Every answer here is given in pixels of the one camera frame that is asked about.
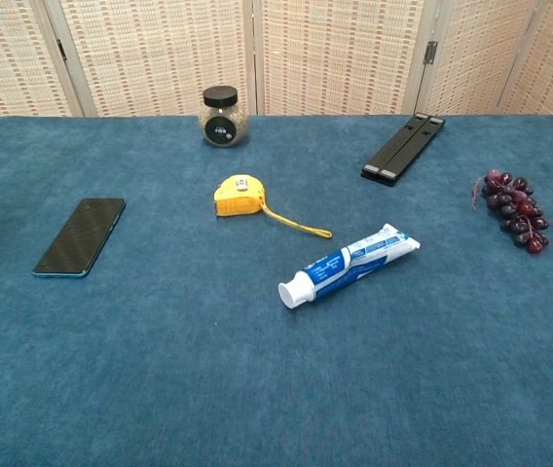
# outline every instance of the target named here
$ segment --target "jar label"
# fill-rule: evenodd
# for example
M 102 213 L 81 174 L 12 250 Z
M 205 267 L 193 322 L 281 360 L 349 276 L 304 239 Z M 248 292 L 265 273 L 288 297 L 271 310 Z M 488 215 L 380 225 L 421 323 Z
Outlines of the jar label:
M 229 144 L 236 138 L 236 126 L 225 117 L 213 117 L 205 124 L 205 134 L 216 144 Z

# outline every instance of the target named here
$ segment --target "phone screen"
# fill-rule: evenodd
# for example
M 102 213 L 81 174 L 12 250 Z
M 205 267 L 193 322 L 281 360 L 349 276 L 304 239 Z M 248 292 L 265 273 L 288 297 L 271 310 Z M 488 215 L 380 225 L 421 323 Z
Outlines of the phone screen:
M 82 199 L 32 273 L 37 276 L 87 275 L 125 204 L 122 198 Z

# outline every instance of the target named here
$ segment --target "screen hinge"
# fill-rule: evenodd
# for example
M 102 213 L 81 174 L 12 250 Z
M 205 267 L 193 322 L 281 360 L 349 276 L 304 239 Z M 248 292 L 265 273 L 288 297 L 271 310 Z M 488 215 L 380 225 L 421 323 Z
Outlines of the screen hinge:
M 59 39 L 56 39 L 55 42 L 58 44 L 58 49 L 60 50 L 60 54 L 62 55 L 62 61 L 66 61 L 66 54 L 64 53 L 64 47 L 62 46 L 62 43 Z
M 439 43 L 436 41 L 428 41 L 428 45 L 425 47 L 424 65 L 431 65 L 434 63 L 434 56 L 436 55 L 436 46 Z

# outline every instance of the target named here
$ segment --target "black jar lid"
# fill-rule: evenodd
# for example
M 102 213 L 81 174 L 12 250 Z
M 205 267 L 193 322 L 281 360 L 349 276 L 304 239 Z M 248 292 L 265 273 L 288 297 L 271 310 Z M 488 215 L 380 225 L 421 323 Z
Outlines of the black jar lid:
M 208 107 L 222 109 L 238 103 L 238 90 L 231 86 L 213 86 L 203 91 L 203 102 Z

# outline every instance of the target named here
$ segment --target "woven screen panel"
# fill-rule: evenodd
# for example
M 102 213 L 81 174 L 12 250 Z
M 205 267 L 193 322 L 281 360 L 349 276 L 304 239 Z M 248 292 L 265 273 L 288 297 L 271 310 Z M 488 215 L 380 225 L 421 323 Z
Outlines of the woven screen panel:
M 69 116 L 66 96 L 29 3 L 0 2 L 0 115 Z
M 189 115 L 229 85 L 248 108 L 239 0 L 62 0 L 100 116 Z
M 266 114 L 399 113 L 423 5 L 263 0 Z
M 553 0 L 543 8 L 506 113 L 553 114 Z
M 439 44 L 426 111 L 496 111 L 534 0 L 457 0 Z

